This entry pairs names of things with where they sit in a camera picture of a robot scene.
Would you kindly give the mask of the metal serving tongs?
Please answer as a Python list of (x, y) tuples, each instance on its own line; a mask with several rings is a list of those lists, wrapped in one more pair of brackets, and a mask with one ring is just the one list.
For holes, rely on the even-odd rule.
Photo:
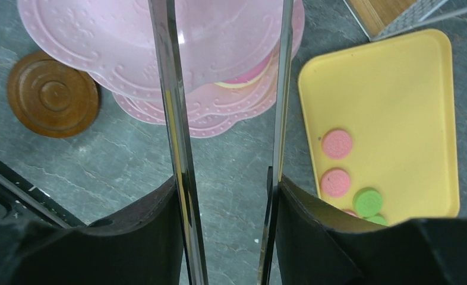
[[(172, 156), (173, 177), (179, 192), (181, 226), (190, 284), (208, 284), (203, 233), (195, 182), (188, 116), (185, 103), (174, 1), (149, 1), (160, 87)], [(293, 43), (293, 1), (284, 1), (280, 33), (272, 179), (268, 188), (261, 241), (258, 284), (268, 284), (276, 238), (279, 193), (282, 184)]]

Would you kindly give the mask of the brown round coaster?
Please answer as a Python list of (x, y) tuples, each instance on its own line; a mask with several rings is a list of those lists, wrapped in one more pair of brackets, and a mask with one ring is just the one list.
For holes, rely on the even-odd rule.
[(7, 79), (7, 98), (13, 114), (26, 128), (51, 138), (85, 131), (100, 109), (92, 77), (44, 51), (30, 53), (13, 65)]

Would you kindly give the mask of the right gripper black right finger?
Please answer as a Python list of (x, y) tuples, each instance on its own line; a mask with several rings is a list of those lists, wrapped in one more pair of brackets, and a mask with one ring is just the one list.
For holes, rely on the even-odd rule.
[(337, 209), (283, 177), (276, 247), (283, 284), (409, 284), (405, 229)]

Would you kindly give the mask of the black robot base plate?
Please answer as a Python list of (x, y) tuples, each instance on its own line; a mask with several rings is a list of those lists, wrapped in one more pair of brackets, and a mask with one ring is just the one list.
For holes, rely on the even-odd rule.
[(27, 219), (61, 227), (85, 227), (79, 218), (0, 161), (0, 220)]

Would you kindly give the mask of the green sandwich cookie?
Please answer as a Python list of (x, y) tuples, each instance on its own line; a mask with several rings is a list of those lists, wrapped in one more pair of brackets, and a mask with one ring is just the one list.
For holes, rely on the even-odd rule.
[(378, 190), (366, 187), (360, 189), (353, 198), (353, 206), (357, 215), (371, 217), (378, 214), (384, 204), (384, 199)]
[(388, 226), (387, 220), (382, 215), (379, 215), (379, 214), (371, 216), (371, 217), (366, 217), (365, 220), (375, 223), (375, 224), (382, 225), (382, 226)]

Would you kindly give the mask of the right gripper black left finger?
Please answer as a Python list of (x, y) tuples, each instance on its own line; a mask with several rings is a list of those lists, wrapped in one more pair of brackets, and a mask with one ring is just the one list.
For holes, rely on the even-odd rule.
[(35, 226), (21, 248), (21, 283), (178, 284), (183, 249), (169, 179), (87, 227)]

